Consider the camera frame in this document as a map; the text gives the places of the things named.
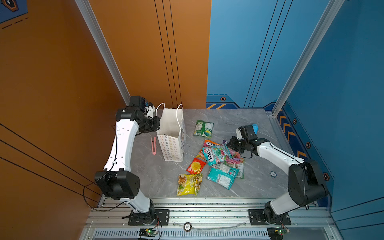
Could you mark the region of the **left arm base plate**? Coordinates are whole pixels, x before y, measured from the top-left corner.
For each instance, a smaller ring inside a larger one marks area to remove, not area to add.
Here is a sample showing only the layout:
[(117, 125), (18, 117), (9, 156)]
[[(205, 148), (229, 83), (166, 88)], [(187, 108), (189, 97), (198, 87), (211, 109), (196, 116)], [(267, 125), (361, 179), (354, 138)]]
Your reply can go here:
[(170, 210), (154, 209), (145, 214), (137, 214), (131, 211), (131, 214), (122, 217), (122, 220), (128, 220), (129, 226), (167, 226), (170, 220)]

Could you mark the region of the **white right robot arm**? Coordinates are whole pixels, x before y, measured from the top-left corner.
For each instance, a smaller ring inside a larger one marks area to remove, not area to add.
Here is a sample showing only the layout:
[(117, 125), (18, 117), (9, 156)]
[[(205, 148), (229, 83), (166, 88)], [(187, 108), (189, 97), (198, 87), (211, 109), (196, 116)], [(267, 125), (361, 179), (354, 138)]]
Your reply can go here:
[(265, 138), (257, 136), (256, 124), (236, 129), (236, 136), (226, 143), (240, 154), (245, 151), (268, 160), (288, 175), (288, 192), (265, 204), (263, 221), (267, 225), (281, 224), (288, 212), (329, 195), (319, 164), (314, 160), (295, 157)]

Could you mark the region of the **teal Fox's candy bag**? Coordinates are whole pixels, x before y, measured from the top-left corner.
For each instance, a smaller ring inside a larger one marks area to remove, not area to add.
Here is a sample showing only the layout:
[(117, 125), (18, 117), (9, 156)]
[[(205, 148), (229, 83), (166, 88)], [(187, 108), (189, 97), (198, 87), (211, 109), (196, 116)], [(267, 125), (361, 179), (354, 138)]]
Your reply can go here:
[(204, 148), (204, 156), (209, 166), (221, 163), (232, 157), (228, 147), (224, 144)]

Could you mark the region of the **teal white candy bag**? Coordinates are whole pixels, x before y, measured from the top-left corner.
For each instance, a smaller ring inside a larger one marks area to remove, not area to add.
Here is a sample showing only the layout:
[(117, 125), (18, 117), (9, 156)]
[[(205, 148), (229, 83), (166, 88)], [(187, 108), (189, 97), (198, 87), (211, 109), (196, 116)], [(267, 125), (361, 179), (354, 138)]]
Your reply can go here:
[(207, 179), (223, 186), (227, 190), (230, 190), (235, 182), (238, 172), (238, 169), (232, 168), (223, 163), (216, 163), (211, 166)]

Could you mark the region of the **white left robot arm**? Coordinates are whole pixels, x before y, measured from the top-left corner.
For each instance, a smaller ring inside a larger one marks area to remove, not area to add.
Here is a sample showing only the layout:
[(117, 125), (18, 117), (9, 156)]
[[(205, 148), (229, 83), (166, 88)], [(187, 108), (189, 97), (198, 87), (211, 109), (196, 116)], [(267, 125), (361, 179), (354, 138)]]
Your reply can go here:
[(156, 132), (160, 119), (156, 108), (145, 98), (132, 96), (129, 105), (116, 113), (115, 139), (103, 171), (95, 174), (95, 182), (105, 197), (132, 209), (133, 221), (150, 225), (157, 218), (153, 201), (140, 190), (140, 178), (132, 173), (131, 157), (138, 134)]

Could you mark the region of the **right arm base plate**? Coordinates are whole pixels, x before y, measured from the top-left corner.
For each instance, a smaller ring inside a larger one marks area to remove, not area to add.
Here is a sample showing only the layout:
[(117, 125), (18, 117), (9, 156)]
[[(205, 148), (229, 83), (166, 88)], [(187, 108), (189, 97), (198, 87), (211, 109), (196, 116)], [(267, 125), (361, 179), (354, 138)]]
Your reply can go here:
[(249, 209), (249, 220), (252, 226), (274, 226), (285, 225), (290, 226), (292, 224), (288, 213), (276, 215), (270, 209)]

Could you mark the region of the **white paper bag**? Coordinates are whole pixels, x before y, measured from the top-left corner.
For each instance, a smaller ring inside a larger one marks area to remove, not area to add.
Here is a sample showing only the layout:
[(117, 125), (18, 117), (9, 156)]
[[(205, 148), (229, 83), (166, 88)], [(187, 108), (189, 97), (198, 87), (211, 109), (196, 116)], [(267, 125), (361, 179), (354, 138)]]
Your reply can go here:
[(160, 129), (157, 130), (157, 138), (165, 161), (182, 163), (185, 152), (186, 131), (184, 122), (183, 105), (176, 109), (168, 109), (165, 103), (159, 104), (158, 110), (164, 106), (160, 117)]

